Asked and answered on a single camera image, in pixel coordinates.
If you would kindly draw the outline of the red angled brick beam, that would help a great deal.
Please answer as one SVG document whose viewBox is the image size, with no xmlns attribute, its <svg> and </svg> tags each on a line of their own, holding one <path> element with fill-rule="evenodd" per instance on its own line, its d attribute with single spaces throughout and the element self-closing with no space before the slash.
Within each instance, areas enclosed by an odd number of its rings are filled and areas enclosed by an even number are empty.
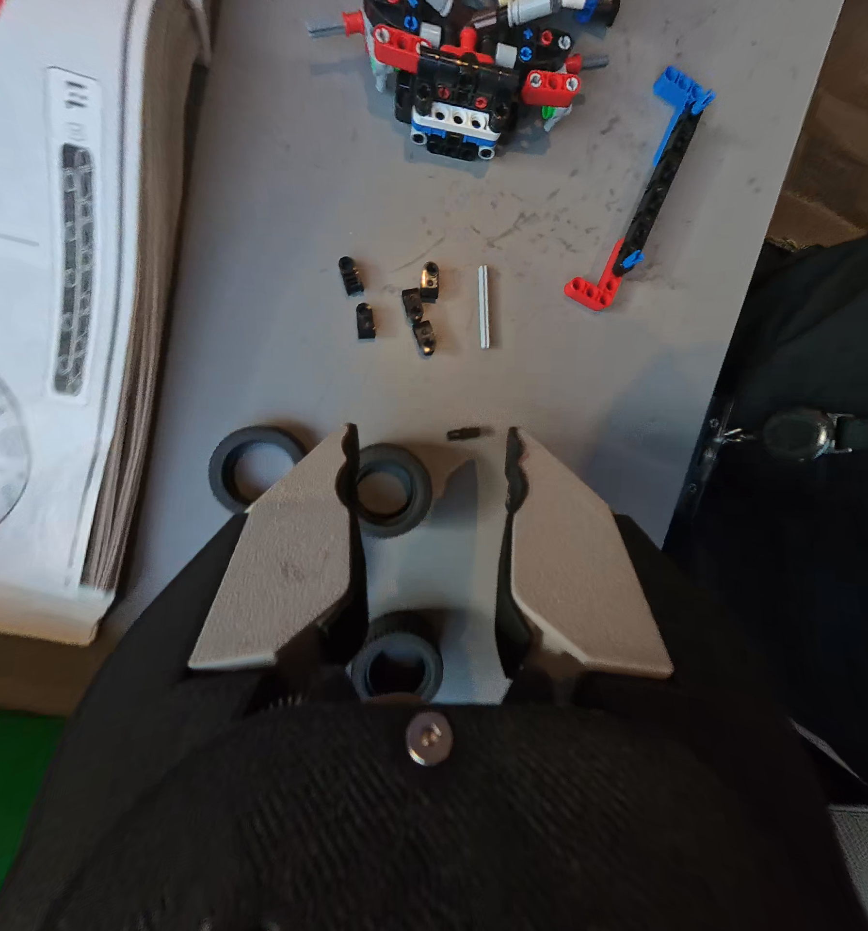
<svg viewBox="0 0 868 931">
<path fill-rule="evenodd" d="M 594 312 L 601 312 L 610 307 L 621 287 L 624 276 L 614 271 L 623 244 L 624 239 L 620 239 L 615 243 L 604 267 L 603 274 L 597 283 L 576 276 L 565 284 L 563 288 L 564 295 Z"/>
</svg>

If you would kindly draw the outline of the open building instruction booklet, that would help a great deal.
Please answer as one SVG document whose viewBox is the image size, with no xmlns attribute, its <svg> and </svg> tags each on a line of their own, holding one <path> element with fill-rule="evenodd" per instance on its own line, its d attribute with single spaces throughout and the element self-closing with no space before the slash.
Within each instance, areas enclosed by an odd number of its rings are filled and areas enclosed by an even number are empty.
<svg viewBox="0 0 868 931">
<path fill-rule="evenodd" d="M 91 644 L 151 445 L 216 2 L 0 2 L 0 634 Z"/>
</svg>

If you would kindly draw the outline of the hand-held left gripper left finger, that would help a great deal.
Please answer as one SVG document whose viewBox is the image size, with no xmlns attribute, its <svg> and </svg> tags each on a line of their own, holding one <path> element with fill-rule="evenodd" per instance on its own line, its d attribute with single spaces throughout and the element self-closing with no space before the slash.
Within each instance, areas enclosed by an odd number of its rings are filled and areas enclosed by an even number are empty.
<svg viewBox="0 0 868 931">
<path fill-rule="evenodd" d="M 369 624 L 358 466 L 346 424 L 247 508 L 189 669 L 277 667 L 307 644 L 329 664 L 355 656 Z"/>
</svg>

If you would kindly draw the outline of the round black badge reel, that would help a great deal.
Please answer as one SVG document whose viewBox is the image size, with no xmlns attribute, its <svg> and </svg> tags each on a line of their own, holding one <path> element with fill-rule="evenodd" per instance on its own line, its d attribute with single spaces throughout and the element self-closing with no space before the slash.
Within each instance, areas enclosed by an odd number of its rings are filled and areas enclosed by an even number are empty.
<svg viewBox="0 0 868 931">
<path fill-rule="evenodd" d="M 759 441 L 774 458 L 804 463 L 828 454 L 836 444 L 837 418 L 829 413 L 794 408 L 772 414 Z"/>
</svg>

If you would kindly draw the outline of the long black brick beam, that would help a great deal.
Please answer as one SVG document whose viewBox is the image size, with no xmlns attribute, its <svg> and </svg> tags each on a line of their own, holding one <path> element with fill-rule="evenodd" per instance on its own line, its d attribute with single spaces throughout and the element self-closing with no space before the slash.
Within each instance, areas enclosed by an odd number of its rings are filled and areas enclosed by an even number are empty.
<svg viewBox="0 0 868 931">
<path fill-rule="evenodd" d="M 615 273 L 622 271 L 621 259 L 634 250 L 644 252 L 647 239 L 657 221 L 661 207 L 671 189 L 673 180 L 683 162 L 684 156 L 695 135 L 700 115 L 687 116 L 681 119 L 677 129 L 674 130 L 671 141 L 658 166 L 653 168 L 648 184 L 641 196 L 637 208 L 626 230 L 624 244 L 620 250 Z"/>
</svg>

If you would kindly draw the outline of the toy brick race car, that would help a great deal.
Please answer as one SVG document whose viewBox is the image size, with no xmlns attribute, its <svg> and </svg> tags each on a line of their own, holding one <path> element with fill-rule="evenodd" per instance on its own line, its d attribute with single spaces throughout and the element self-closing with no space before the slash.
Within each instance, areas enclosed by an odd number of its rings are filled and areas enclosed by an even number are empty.
<svg viewBox="0 0 868 931">
<path fill-rule="evenodd" d="M 490 161 L 516 130 L 521 109 L 548 132 L 582 92 L 581 74 L 609 63 L 583 56 L 559 17 L 610 28 L 618 1 L 363 1 L 311 38 L 358 36 L 377 91 L 393 91 L 394 116 L 428 153 Z"/>
</svg>

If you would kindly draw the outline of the person's black jacket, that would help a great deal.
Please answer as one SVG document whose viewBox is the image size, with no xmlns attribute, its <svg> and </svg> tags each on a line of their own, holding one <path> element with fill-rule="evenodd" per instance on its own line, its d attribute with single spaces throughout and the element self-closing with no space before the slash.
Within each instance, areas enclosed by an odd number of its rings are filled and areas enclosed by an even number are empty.
<svg viewBox="0 0 868 931">
<path fill-rule="evenodd" d="M 837 418 L 836 444 L 784 462 L 774 413 Z M 868 783 L 868 233 L 766 243 L 664 549 L 766 659 L 786 715 Z"/>
</svg>

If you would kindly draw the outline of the blue angled brick beam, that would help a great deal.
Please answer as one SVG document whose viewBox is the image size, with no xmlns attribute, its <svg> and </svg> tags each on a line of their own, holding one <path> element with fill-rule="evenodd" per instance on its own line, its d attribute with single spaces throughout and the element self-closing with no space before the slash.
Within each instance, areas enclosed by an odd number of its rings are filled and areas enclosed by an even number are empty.
<svg viewBox="0 0 868 931">
<path fill-rule="evenodd" d="M 674 66 L 668 66 L 654 83 L 654 95 L 667 103 L 673 110 L 671 119 L 668 122 L 668 126 L 664 131 L 662 140 L 653 159 L 652 165 L 654 168 L 658 166 L 661 158 L 665 154 L 674 130 L 679 126 L 681 119 L 687 116 L 694 116 L 694 114 L 690 112 L 690 97 L 691 90 L 696 84 L 698 83 L 693 78 Z"/>
</svg>

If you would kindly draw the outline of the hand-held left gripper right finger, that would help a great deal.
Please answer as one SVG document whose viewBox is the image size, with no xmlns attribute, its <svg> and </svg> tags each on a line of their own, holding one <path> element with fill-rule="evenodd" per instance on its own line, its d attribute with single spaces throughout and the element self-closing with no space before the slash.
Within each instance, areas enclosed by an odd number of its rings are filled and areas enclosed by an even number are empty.
<svg viewBox="0 0 868 931">
<path fill-rule="evenodd" d="M 610 507 L 519 427 L 508 431 L 505 476 L 496 594 L 504 675 L 547 659 L 552 675 L 668 680 L 673 661 Z"/>
</svg>

